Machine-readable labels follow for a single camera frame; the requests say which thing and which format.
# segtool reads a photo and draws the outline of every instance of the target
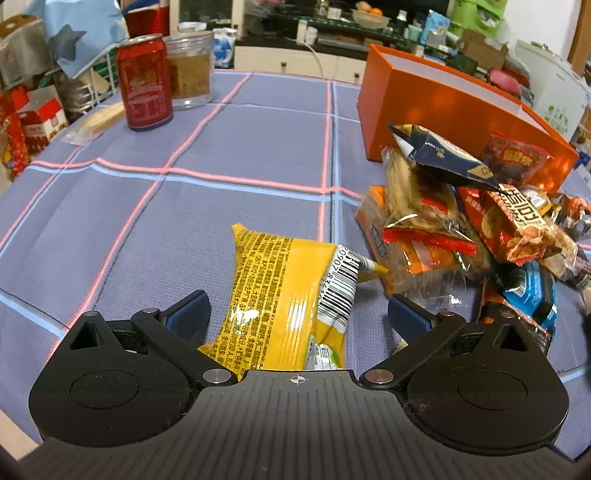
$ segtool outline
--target jar lid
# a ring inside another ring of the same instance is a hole
[[[182,47],[198,47],[213,44],[213,31],[199,30],[195,32],[183,32],[182,34],[171,35],[165,37],[164,42],[167,47],[182,48]]]

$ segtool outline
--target metal screw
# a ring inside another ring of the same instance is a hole
[[[217,385],[227,382],[232,378],[232,374],[223,368],[212,368],[203,374],[203,379],[211,384]]]
[[[392,380],[394,380],[394,374],[390,370],[374,368],[365,374],[365,379],[370,383],[382,385],[384,383],[390,383]]]

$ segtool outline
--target table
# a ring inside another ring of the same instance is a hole
[[[358,87],[230,71],[216,72],[215,91],[217,103],[150,132],[123,121],[82,148],[60,136],[0,197],[0,410],[34,440],[29,390],[81,312],[129,318],[202,288],[212,302],[207,340],[216,337],[232,288],[233,223],[369,255],[354,215],[383,174],[365,157]],[[576,173],[564,188],[591,199]],[[477,296],[458,293],[456,311],[470,319]],[[571,399],[556,444],[571,457],[591,444],[589,326],[576,301],[559,286],[548,356]],[[379,281],[361,284],[346,337],[346,366],[358,375],[397,344],[386,311]]]

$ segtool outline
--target snack bag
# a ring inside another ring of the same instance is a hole
[[[544,258],[540,260],[540,264],[551,271],[556,278],[564,281],[570,278],[573,272],[576,271],[579,247],[550,218],[544,217],[544,220],[553,231],[554,243],[552,249],[549,248],[546,250]]]
[[[457,227],[452,187],[412,169],[399,148],[382,151],[389,213],[384,242],[418,241],[468,255],[476,245]]]
[[[388,126],[408,163],[432,178],[457,187],[499,189],[486,165],[449,140],[420,125]]]
[[[424,298],[439,297],[452,288],[455,291],[462,286],[465,288],[457,255],[453,252],[418,241],[384,243],[385,196],[385,187],[371,186],[356,217],[376,262],[389,271],[381,277],[388,297],[409,291],[420,293]]]
[[[591,205],[587,200],[564,193],[551,200],[558,209],[556,224],[562,226],[573,240],[580,240],[591,230]]]
[[[492,134],[482,156],[499,183],[520,187],[552,156],[541,148],[502,134]]]
[[[466,215],[478,235],[501,263],[523,265],[544,256],[554,238],[550,226],[515,187],[481,193],[460,188]]]
[[[494,321],[490,312],[495,304],[501,304],[509,311],[515,313],[518,316],[519,321],[530,333],[540,350],[542,350],[545,355],[548,355],[548,349],[550,348],[550,342],[552,341],[554,333],[554,326],[552,332],[542,328],[540,324],[536,322],[531,316],[520,311],[519,308],[515,307],[508,300],[499,295],[493,283],[487,280],[485,281],[484,288],[482,289],[480,319],[478,320],[479,322],[492,323]]]
[[[533,187],[532,185],[525,185],[519,191],[530,201],[541,216],[544,216],[550,211],[552,202],[546,193],[539,188]]]
[[[527,262],[522,267],[506,265],[505,268],[501,292],[505,300],[554,335],[558,311],[552,274],[536,261]]]
[[[343,368],[356,283],[387,270],[342,245],[252,232],[240,224],[232,232],[230,308],[217,339],[200,350],[238,378],[249,369]]]
[[[458,220],[460,231],[476,244],[476,253],[474,255],[459,254],[460,265],[467,278],[482,283],[482,280],[492,272],[491,255],[466,215],[460,213]]]

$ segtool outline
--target barcode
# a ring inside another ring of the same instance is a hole
[[[316,317],[343,334],[353,307],[361,262],[348,248],[339,245],[320,287]]]

